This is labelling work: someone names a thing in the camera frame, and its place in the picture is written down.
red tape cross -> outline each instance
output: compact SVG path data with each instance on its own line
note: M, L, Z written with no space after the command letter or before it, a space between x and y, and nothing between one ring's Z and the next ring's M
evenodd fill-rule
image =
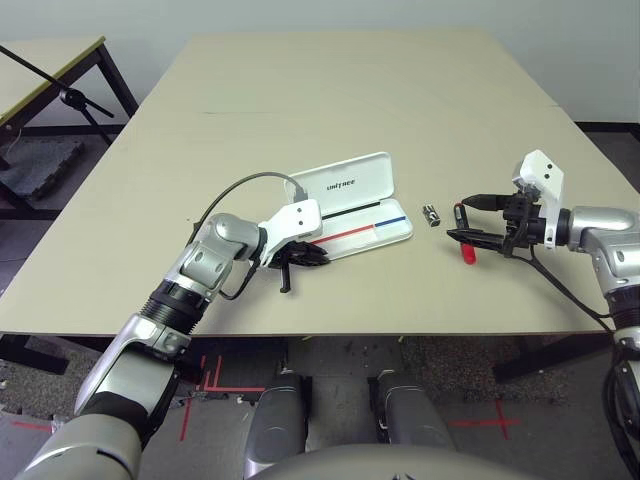
M207 361L205 355L202 356L201 364L204 365ZM221 393L261 393L264 392L264 387L221 387L218 386L220 380L220 373L222 371L222 355L218 355L218 363L216 365L216 371L213 374L213 385L209 385L209 379L211 378L211 371L207 370L204 377L204 384L202 390L205 392L221 392Z
M207 364L207 356L203 355L200 358L200 368L204 368ZM213 374L213 385L209 385L209 379L211 378L211 370L207 370L204 382L202 385L196 385L196 390L202 390L205 392L220 392L220 393L260 393L264 392L264 387L219 387L218 381L220 380L220 372L222 371L222 355L218 355L218 363L216 364L216 371ZM187 398L187 403L184 410L184 418L182 419L182 429L180 430L180 441L183 442L187 437L187 426L189 425L189 415L191 414L191 400Z
M513 425L520 425L520 419L517 418L505 418L502 412L502 400L496 399L496 411L498 412L497 419L491 420L452 420L449 422L451 427L500 427L502 435L505 440L509 440L509 432L507 427Z

white wall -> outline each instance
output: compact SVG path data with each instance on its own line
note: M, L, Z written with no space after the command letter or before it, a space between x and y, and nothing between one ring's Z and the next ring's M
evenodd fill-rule
M0 40L103 33L125 79L141 100L195 33L480 26L492 32L573 119L637 122L638 3L638 0L0 0ZM77 85L91 98L120 111L97 73ZM117 120L124 118L121 114ZM38 117L37 123L77 124L82 119L52 105Z

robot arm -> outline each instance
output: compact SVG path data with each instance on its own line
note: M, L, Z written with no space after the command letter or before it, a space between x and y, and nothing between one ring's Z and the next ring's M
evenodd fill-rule
M617 208L561 208L563 181L562 170L544 153L531 152L516 167L513 182L517 193L474 195L462 201L480 210L503 210L507 222L504 236L472 228L447 233L461 243L495 250L507 258L514 256L514 248L530 248L532 259L525 261L547 278L552 275L533 257L534 245L544 244L547 249L566 245L571 251L591 256L616 329L612 338L614 365L603 392L605 408L623 459L631 465L631 471L635 462L637 471L637 460L624 430L640 440L640 216ZM556 287L608 329L601 322L601 315L580 304L557 279L553 280Z
M259 225L229 214L210 217L85 379L78 417L45 443L19 478L135 478L142 449L184 374L190 334L233 262L268 266L283 246L321 228L315 200L287 205Z

table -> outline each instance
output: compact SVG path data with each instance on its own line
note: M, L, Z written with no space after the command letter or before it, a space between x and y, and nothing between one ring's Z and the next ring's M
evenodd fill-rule
M541 148L565 171L566 205L638 206L623 176L488 34L428 31L215 34L194 38L0 299L0 329L112 335L142 306L223 188L258 170L296 172L388 151L413 238L314 270L260 271L217 299L196 335L512 334L598 329L536 272L445 230L454 201L512 193ZM259 180L219 211L259 221L284 202ZM442 225L429 228L421 205ZM499 215L469 212L501 232ZM588 256L541 260L605 310ZM247 265L236 265L235 290Z
M2 45L66 85L97 65L125 112L138 108L104 44L105 37L76 37L2 42ZM0 54L0 145L51 103L60 92L22 65ZM10 165L0 157L0 169ZM0 209L3 220L53 220L59 210L35 209L0 182L0 195L14 208Z

floor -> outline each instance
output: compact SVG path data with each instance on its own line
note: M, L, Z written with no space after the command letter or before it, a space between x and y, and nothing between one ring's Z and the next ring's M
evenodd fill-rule
M626 133L589 137L640 191L640 143ZM62 207L100 159L104 145L82 137L86 151L46 200ZM0 222L0 294L46 233L49 222ZM427 384L459 450L550 480L626 478L602 414L599 389L607 354L508 385L490 366L517 353L508 337L314 337L287 340L287 362L313 377L307 450L374 442L366 378L383 368L408 370ZM77 388L96 354L64 341L30 346L70 360L64 376L0 361L0 478L11 478L46 440L50 416L72 413ZM169 411L143 457L141 479L241 478L254 407L198 396ZM509 426L499 424L509 420ZM488 420L489 426L468 426Z

